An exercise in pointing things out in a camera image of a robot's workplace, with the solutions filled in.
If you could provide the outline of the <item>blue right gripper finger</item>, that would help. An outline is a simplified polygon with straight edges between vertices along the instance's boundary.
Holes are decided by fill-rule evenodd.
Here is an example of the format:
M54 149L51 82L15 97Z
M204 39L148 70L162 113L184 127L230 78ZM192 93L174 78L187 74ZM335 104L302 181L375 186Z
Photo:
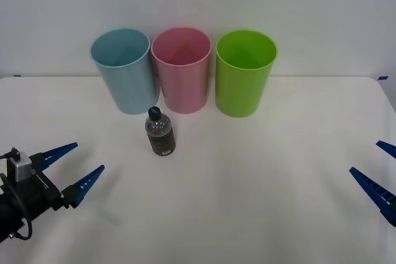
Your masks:
M383 141L378 141L376 145L382 150L384 150L386 153L388 153L390 156L392 156L393 158L396 158L396 146Z
M395 226L395 195L371 180L368 176L365 176L355 167L351 167L349 172L378 207L383 217L392 226Z

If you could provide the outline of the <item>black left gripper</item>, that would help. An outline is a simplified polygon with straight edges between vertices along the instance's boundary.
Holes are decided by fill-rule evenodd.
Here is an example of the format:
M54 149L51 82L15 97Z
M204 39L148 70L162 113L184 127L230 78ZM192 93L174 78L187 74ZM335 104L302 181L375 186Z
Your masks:
M105 170L105 166L100 165L94 171L60 192L43 171L77 147L77 142L74 142L31 155L28 165L22 166L22 169L29 169L28 177L21 181L16 181L17 166L15 161L13 159L8 161L8 174L11 179L11 185L17 192L17 196L30 219L38 218L50 208L54 211L62 207L77 208Z

